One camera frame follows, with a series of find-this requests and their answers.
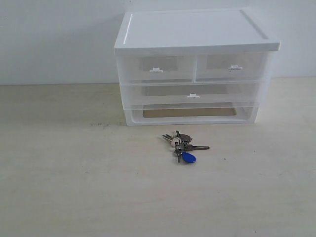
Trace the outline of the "key bunch with blue tag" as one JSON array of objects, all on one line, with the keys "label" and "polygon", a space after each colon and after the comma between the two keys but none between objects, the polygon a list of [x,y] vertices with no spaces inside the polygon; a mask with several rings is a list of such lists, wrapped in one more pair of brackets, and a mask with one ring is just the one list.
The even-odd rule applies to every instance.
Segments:
[{"label": "key bunch with blue tag", "polygon": [[177,162],[181,163],[196,163],[197,158],[190,152],[198,150],[210,150],[209,146],[195,146],[191,144],[193,138],[190,135],[175,131],[174,135],[164,134],[162,138],[168,141],[171,147],[174,148],[173,155],[177,157]]}]

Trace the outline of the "clear wide middle drawer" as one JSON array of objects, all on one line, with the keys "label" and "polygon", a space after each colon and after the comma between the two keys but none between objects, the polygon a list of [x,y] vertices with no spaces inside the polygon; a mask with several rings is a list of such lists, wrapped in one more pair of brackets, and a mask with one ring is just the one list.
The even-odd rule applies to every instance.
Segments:
[{"label": "clear wide middle drawer", "polygon": [[263,82],[226,84],[121,85],[125,110],[255,107],[264,97]]}]

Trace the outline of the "white plastic drawer cabinet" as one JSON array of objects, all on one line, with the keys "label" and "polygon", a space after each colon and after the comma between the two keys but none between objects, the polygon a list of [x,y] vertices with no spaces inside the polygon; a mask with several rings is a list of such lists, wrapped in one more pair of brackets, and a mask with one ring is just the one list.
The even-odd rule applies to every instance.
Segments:
[{"label": "white plastic drawer cabinet", "polygon": [[[124,110],[129,126],[254,123],[271,81],[281,41],[248,9],[127,12],[114,45],[115,57],[194,56],[192,81],[121,85],[226,84],[263,82],[264,97],[255,107]],[[198,57],[264,52],[268,61],[259,80],[196,82]]]}]

